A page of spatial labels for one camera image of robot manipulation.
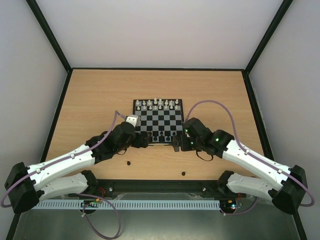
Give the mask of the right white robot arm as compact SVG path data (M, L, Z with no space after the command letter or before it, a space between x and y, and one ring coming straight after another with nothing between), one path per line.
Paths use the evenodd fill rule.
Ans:
M248 177L231 170L224 171L215 186L222 195L251 195L270 201L286 214L297 213L307 187L306 173L300 166L289 167L270 160L224 130L211 131L194 117L182 124L182 133L177 137L183 152L205 152L253 173L253 177Z

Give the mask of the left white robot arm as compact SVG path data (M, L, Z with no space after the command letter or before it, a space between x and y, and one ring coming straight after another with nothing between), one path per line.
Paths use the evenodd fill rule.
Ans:
M24 213L39 202L68 194L92 195L98 180L87 167L111 159L129 147L146 148L151 133L137 132L129 122L122 122L111 131L93 136L73 151L52 160L25 166L14 165L4 184L9 206L15 214Z

